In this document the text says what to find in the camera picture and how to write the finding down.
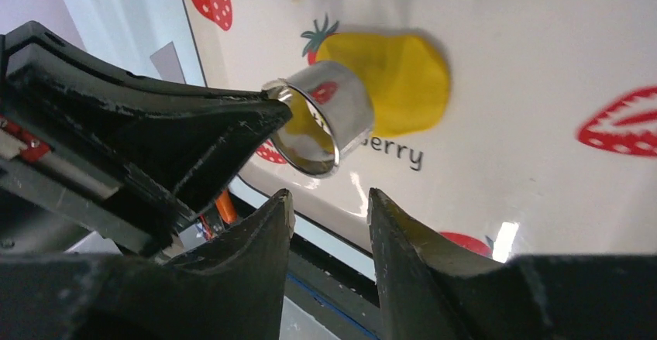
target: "yellow foam block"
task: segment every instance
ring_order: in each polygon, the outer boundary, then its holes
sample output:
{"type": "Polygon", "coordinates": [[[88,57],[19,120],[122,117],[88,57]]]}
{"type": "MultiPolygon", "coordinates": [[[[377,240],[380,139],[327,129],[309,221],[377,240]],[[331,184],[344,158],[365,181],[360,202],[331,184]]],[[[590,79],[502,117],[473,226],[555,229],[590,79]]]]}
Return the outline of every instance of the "yellow foam block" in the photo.
{"type": "Polygon", "coordinates": [[[374,136],[430,129],[447,106],[447,64],[420,36],[335,34],[319,47],[319,60],[337,61],[363,81],[374,108],[374,136]]]}

